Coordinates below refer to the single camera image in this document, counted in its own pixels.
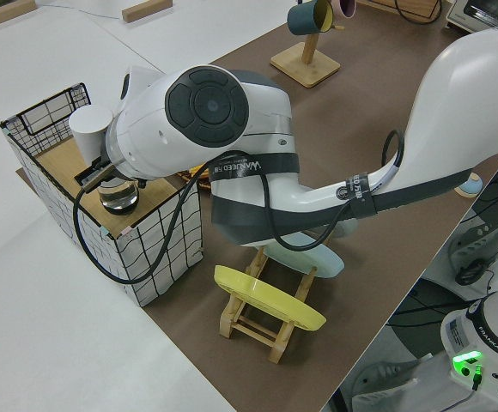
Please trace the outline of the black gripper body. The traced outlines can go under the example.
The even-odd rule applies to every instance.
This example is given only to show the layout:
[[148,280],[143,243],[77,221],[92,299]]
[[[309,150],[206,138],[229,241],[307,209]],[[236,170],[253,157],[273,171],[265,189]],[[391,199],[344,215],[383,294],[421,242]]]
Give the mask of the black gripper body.
[[93,161],[93,163],[78,173],[74,180],[79,185],[99,185],[101,181],[104,180],[102,173],[104,171],[104,166],[100,158]]

